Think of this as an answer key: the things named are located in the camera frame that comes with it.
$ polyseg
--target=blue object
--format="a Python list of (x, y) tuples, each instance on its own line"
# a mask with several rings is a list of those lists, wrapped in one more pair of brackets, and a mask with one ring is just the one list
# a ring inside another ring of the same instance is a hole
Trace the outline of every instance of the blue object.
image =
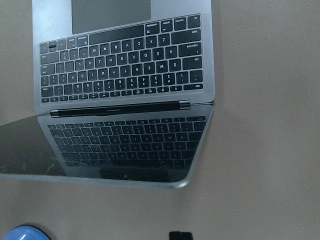
[(2, 240), (50, 240), (50, 238), (38, 228), (24, 225), (12, 229)]

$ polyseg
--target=open laptop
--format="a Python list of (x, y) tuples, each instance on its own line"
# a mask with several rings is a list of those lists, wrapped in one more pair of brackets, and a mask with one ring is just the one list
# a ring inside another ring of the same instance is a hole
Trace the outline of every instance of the open laptop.
[(213, 113), (211, 1), (34, 0), (32, 13), (38, 116), (21, 128), (40, 127), (54, 156), (36, 153), (26, 166), (6, 150), (1, 172), (186, 185)]

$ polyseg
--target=black keyboard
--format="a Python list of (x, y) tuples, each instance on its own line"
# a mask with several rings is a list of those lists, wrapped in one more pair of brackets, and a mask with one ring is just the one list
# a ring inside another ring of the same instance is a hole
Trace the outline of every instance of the black keyboard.
[(203, 89), (201, 16), (40, 44), (41, 102)]
[(48, 125), (68, 166), (189, 168), (205, 116)]

